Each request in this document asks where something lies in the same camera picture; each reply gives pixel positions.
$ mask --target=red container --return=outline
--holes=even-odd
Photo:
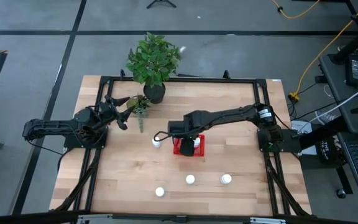
[[[198,137],[200,138],[200,144],[197,148],[194,148],[194,156],[203,157],[204,147],[205,147],[205,136],[203,134],[199,134]],[[175,155],[182,156],[182,154],[180,154],[180,143],[181,143],[181,139],[173,140],[173,153]]]

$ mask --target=tripod stand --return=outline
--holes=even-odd
[[[146,7],[146,9],[150,9],[150,7],[152,7],[153,4],[156,3],[156,2],[163,2],[163,1],[167,2],[168,4],[170,4],[170,5],[171,5],[172,7],[174,7],[174,8],[177,7],[174,3],[170,2],[169,0],[154,0],[152,3],[150,3],[150,4]]]

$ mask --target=potted plant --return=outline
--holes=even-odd
[[[146,97],[137,95],[131,97],[126,103],[127,108],[135,106],[134,112],[136,114],[137,121],[139,122],[140,133],[143,133],[143,118],[147,117],[146,108],[150,107],[148,105],[149,102],[150,100]]]
[[[151,103],[161,103],[165,94],[164,81],[177,72],[180,53],[178,47],[164,40],[163,35],[147,33],[139,41],[136,51],[129,51],[126,67],[134,74],[134,80],[143,84],[144,95]]]

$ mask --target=yellow cable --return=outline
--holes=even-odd
[[[299,84],[298,84],[298,89],[296,89],[296,92],[294,93],[290,93],[292,96],[296,97],[298,95],[298,92],[301,88],[301,84],[302,84],[302,80],[303,77],[306,75],[306,73],[308,72],[308,70],[310,69],[310,67],[312,66],[312,64],[324,53],[325,50],[327,50],[327,48],[336,40],[338,39],[338,37],[353,23],[353,21],[350,21],[339,33],[338,35],[317,55],[316,58],[313,59],[313,61],[311,61],[311,63],[309,64],[309,66],[306,68],[306,70],[303,72],[303,75],[301,76],[301,79],[299,80]]]
[[[277,9],[280,8],[280,6],[277,4],[276,1],[272,0],[272,2],[277,6]],[[293,16],[293,17],[287,16],[282,9],[280,10],[280,12],[281,12],[281,14],[283,14],[283,16],[285,16],[287,19],[296,19],[296,18],[298,18],[298,17],[301,17],[301,16],[305,15],[308,11],[310,11],[310,9],[312,9],[312,8],[313,8],[315,5],[317,5],[317,3],[319,3],[319,2],[320,2],[320,0],[317,0],[312,6],[310,6],[310,7],[308,8],[308,10],[306,10],[305,12],[302,12],[301,14],[299,14],[299,15],[297,15],[297,16]]]

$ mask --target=green leaves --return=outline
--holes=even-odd
[[[179,48],[164,40],[163,35],[147,33],[138,41],[136,51],[128,55],[126,67],[134,74],[134,80],[145,85],[162,86],[171,73],[176,73],[180,60]]]

